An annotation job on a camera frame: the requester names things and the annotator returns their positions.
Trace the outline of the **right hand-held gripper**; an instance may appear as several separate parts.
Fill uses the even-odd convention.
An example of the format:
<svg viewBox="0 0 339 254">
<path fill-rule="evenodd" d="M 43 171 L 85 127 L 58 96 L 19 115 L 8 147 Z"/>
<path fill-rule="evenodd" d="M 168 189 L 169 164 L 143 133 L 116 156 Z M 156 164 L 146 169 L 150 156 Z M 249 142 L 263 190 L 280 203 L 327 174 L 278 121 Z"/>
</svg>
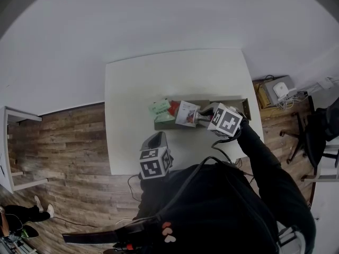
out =
<svg viewBox="0 0 339 254">
<path fill-rule="evenodd" d="M 223 103 L 211 103 L 199 110 L 199 124 L 219 137 L 233 138 L 243 117 Z"/>
</svg>

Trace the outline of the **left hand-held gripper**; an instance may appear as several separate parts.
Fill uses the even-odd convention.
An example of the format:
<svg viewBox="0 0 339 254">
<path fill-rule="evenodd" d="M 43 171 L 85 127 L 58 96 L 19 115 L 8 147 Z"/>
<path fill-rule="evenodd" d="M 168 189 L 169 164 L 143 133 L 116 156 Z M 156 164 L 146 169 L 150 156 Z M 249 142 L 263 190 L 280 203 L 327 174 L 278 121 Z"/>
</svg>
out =
<svg viewBox="0 0 339 254">
<path fill-rule="evenodd" d="M 165 132 L 157 132 L 143 142 L 139 163 L 143 179 L 154 179 L 167 175 L 172 167 L 173 157 L 168 148 Z"/>
</svg>

